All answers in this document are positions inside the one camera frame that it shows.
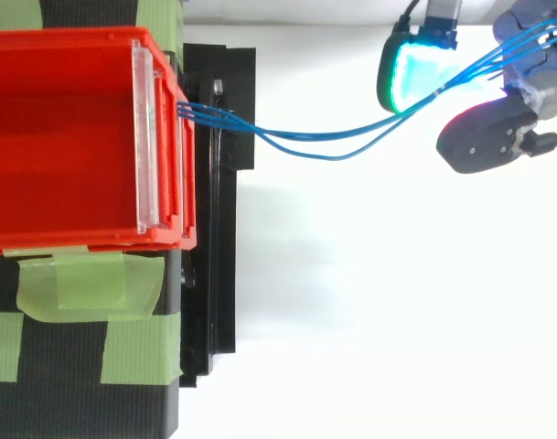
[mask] red storage bin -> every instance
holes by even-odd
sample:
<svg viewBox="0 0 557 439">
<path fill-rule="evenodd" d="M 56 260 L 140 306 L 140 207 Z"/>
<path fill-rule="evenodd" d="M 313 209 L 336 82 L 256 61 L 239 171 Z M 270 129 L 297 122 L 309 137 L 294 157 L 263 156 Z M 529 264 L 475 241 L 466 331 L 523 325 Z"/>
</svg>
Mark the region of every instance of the red storage bin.
<svg viewBox="0 0 557 439">
<path fill-rule="evenodd" d="M 0 251 L 193 248 L 185 100 L 145 29 L 0 32 Z"/>
</svg>

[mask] metal screw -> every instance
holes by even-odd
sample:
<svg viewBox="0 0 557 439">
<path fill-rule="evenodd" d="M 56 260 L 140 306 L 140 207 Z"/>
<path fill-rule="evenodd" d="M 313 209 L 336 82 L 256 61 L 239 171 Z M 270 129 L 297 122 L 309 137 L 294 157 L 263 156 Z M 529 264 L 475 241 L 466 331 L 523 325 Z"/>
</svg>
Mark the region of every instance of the metal screw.
<svg viewBox="0 0 557 439">
<path fill-rule="evenodd" d="M 213 81 L 213 93 L 215 93 L 215 96 L 221 96 L 223 94 L 223 81 L 222 80 L 214 80 Z"/>
</svg>

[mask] cable bundle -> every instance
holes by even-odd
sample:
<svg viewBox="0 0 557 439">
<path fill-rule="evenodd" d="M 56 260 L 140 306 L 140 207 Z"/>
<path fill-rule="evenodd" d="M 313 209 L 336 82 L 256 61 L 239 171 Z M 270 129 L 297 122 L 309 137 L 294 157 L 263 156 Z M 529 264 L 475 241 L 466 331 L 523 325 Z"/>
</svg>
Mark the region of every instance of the cable bundle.
<svg viewBox="0 0 557 439">
<path fill-rule="evenodd" d="M 422 99 L 420 102 L 414 104 L 408 110 L 388 117 L 383 121 L 379 121 L 353 130 L 341 131 L 336 133 L 291 133 L 285 131 L 268 130 L 254 124 L 247 123 L 231 112 L 226 112 L 218 108 L 208 107 L 207 105 L 201 105 L 191 102 L 179 102 L 178 115 L 184 119 L 193 121 L 195 123 L 207 125 L 211 128 L 256 134 L 269 145 L 289 155 L 315 160 L 347 160 L 370 149 L 381 139 L 392 133 L 394 130 L 398 129 L 403 123 L 408 121 L 421 109 L 434 101 L 440 94 L 451 90 L 454 87 L 458 87 L 459 85 L 467 84 L 476 78 L 501 72 L 509 64 L 527 57 L 531 53 L 543 51 L 557 44 L 557 37 L 552 37 L 547 42 L 540 44 L 536 48 L 520 53 L 520 50 L 526 47 L 528 44 L 536 42 L 540 37 L 552 36 L 554 32 L 557 32 L 557 19 L 548 20 L 540 23 L 539 25 L 524 31 L 518 36 L 505 42 L 498 48 L 495 48 L 486 56 L 474 62 L 471 66 L 452 78 L 444 86 L 442 86 L 426 98 Z M 294 142 L 333 142 L 372 133 L 385 127 L 388 128 L 367 145 L 364 145 L 360 149 L 357 149 L 345 155 L 315 155 L 303 153 L 282 146 L 274 140 L 275 138 Z"/>
</svg>

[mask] blue wire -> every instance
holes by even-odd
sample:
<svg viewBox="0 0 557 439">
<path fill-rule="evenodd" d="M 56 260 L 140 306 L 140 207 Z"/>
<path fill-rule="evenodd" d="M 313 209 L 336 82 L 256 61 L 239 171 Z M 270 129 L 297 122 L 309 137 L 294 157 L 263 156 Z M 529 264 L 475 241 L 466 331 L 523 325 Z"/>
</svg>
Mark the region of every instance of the blue wire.
<svg viewBox="0 0 557 439">
<path fill-rule="evenodd" d="M 536 41 L 538 37 L 549 35 L 551 34 L 551 32 L 556 32 L 557 31 L 556 25 L 557 25 L 557 19 L 548 20 L 522 32 L 521 34 L 510 39 L 500 47 L 492 50 L 486 56 L 482 57 L 478 61 L 471 64 L 471 66 L 463 70 L 452 80 L 448 81 L 443 87 L 438 89 L 435 93 L 431 94 L 430 96 L 423 99 L 422 101 L 416 103 L 413 107 L 406 110 L 405 112 L 401 112 L 387 119 L 384 119 L 383 121 L 379 121 L 377 123 L 373 123 L 353 130 L 347 130 L 347 131 L 337 132 L 337 133 L 292 133 L 292 132 L 284 132 L 284 131 L 267 130 L 258 127 L 256 125 L 253 125 L 251 123 L 247 123 L 231 112 L 225 112 L 218 108 L 208 107 L 207 105 L 189 103 L 189 102 L 178 103 L 178 114 L 180 117 L 183 117 L 187 120 L 193 121 L 195 123 L 205 124 L 212 128 L 256 134 L 269 145 L 289 155 L 315 159 L 315 160 L 327 160 L 327 161 L 347 160 L 359 154 L 364 153 L 372 146 L 374 146 L 377 142 L 379 142 L 381 139 L 383 139 L 384 137 L 386 137 L 387 135 L 389 135 L 390 133 L 398 129 L 398 127 L 400 127 L 403 123 L 408 121 L 408 119 L 410 119 L 414 114 L 416 114 L 426 105 L 434 101 L 434 99 L 439 94 L 448 91 L 458 85 L 462 85 L 467 82 L 470 82 L 471 80 L 477 77 L 502 70 L 504 67 L 515 62 L 516 60 L 528 56 L 530 53 L 543 50 L 545 48 L 552 46 L 553 44 L 556 44 L 557 38 L 554 38 L 551 41 L 548 41 L 530 51 L 523 52 L 515 57 L 511 57 L 502 61 L 497 60 L 509 54 L 513 54 L 519 48 L 523 48 L 527 46 L 529 43 Z M 536 32 L 541 29 L 542 29 L 542 33 L 539 35 L 536 34 Z M 518 44 L 515 44 L 519 40 L 525 37 L 528 38 Z M 207 114 L 206 112 L 217 114 L 217 116 Z M 329 142 L 329 141 L 343 140 L 350 137 L 367 134 L 372 131 L 378 130 L 384 126 L 388 126 L 392 123 L 393 123 L 392 127 L 388 128 L 386 131 L 384 131 L 382 134 L 377 136 L 367 145 L 364 145 L 360 149 L 345 155 L 333 156 L 333 155 L 315 155 L 315 154 L 301 153 L 299 151 L 291 150 L 282 145 L 279 145 L 270 138 L 270 136 L 278 137 L 284 140 L 292 140 L 297 142 Z"/>
</svg>

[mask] green led light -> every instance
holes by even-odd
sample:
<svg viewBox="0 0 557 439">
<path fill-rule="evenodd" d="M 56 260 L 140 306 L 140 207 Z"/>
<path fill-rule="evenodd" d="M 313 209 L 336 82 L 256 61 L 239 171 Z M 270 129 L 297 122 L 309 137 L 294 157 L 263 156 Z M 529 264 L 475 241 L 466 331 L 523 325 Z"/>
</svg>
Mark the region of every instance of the green led light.
<svg viewBox="0 0 557 439">
<path fill-rule="evenodd" d="M 391 102 L 403 112 L 456 76 L 461 67 L 453 50 L 403 44 L 391 79 Z"/>
</svg>

